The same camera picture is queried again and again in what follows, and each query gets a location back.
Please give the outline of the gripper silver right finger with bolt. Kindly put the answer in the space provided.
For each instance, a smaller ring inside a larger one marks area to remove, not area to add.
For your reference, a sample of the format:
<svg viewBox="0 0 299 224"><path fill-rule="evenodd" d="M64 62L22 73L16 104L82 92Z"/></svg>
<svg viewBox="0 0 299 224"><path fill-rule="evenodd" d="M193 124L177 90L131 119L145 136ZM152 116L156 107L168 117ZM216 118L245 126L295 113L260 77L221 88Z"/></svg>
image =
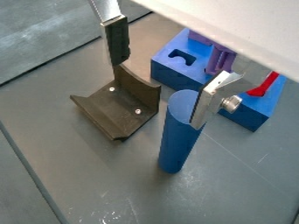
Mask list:
<svg viewBox="0 0 299 224"><path fill-rule="evenodd" d="M241 103L237 90L239 80L239 74L221 71L201 86L189 118L189 124L196 130L220 109L225 109L229 113L236 111Z"/></svg>

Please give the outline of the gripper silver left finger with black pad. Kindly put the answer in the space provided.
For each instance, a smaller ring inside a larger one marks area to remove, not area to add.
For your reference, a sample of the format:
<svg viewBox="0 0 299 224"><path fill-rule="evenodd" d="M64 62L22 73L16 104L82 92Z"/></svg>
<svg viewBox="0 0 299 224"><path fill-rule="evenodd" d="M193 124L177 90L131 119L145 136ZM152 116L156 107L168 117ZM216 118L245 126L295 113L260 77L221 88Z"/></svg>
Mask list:
<svg viewBox="0 0 299 224"><path fill-rule="evenodd" d="M88 4L98 20L115 67L129 58L131 53L127 16L120 11L117 0L88 0Z"/></svg>

